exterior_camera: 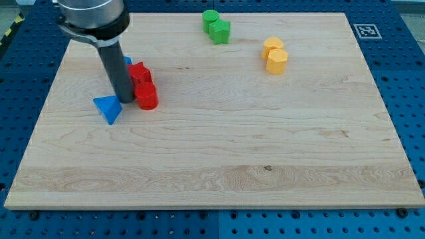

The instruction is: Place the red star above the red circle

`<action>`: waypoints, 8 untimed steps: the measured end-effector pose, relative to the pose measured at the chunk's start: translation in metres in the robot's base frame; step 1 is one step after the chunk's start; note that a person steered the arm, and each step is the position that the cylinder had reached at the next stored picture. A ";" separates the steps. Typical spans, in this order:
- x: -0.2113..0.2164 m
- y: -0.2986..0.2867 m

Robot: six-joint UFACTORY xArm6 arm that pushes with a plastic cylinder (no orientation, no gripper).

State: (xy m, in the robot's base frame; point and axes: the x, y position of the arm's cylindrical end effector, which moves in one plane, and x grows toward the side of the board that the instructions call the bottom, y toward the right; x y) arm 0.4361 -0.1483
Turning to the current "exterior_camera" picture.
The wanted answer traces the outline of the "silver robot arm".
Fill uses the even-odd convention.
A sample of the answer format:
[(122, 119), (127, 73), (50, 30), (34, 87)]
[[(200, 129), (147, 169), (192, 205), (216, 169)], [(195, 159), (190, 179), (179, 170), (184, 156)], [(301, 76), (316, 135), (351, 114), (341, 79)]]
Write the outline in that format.
[(119, 43), (130, 24), (124, 0), (53, 0), (60, 9), (56, 22), (72, 40), (96, 48), (121, 103), (134, 101), (134, 86)]

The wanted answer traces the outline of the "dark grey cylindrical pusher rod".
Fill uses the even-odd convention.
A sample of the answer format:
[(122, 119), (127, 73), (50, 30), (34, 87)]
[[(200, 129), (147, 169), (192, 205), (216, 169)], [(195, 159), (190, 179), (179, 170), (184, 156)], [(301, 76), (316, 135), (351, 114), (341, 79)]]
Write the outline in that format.
[(119, 42), (97, 49), (106, 74), (118, 100), (123, 104), (134, 101), (134, 86)]

